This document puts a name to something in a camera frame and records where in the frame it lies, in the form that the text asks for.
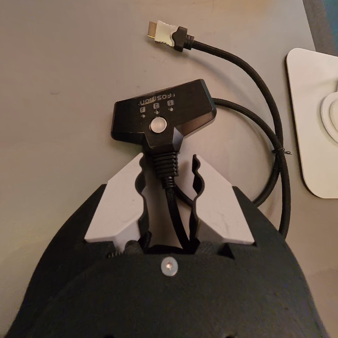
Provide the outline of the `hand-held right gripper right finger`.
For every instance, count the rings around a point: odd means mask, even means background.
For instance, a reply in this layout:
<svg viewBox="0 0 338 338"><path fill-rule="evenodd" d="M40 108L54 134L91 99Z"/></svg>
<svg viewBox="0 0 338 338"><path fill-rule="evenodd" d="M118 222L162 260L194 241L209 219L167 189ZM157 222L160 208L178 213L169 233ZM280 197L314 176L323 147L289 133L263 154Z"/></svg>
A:
<svg viewBox="0 0 338 338"><path fill-rule="evenodd" d="M193 155L192 239L253 244L254 238L232 184L201 156Z"/></svg>

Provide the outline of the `black hdmi switch with cable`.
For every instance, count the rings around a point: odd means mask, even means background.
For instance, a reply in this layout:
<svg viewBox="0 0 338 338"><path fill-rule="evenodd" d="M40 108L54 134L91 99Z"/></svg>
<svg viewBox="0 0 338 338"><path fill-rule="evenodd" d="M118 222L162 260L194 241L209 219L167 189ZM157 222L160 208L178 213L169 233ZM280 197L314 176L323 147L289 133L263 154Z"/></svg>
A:
<svg viewBox="0 0 338 338"><path fill-rule="evenodd" d="M197 239L192 239L192 223L187 235L180 216L177 198L191 207L192 203L176 185L179 175L178 153L183 138L212 122L216 106L239 112L255 122L269 138L274 149L283 148L283 129L276 102L267 85L246 61L238 56L196 41L187 28L166 24L160 20L149 22L148 37L156 43L167 45L178 52L196 49L219 57L241 68L256 84L263 95L273 118L274 130L255 113L233 102L210 96L204 80L198 79L182 85L155 91L143 96L116 102L111 136L114 140L142 145L154 165L156 178L166 194L168 211L176 236L184 252L193 250ZM286 238L291 216L291 189L285 155L275 155L273 169L266 186L253 201L260 206L273 191L281 176L282 212L279 233Z"/></svg>

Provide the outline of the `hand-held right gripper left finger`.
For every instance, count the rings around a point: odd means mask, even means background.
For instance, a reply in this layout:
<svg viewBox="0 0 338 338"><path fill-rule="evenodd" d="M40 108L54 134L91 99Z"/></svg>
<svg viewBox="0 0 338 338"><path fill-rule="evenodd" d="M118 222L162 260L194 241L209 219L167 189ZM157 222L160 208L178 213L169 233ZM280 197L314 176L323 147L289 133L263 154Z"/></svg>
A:
<svg viewBox="0 0 338 338"><path fill-rule="evenodd" d="M144 154L138 154L106 184L84 237L88 243L113 242L117 250L147 233L147 203L143 190Z"/></svg>

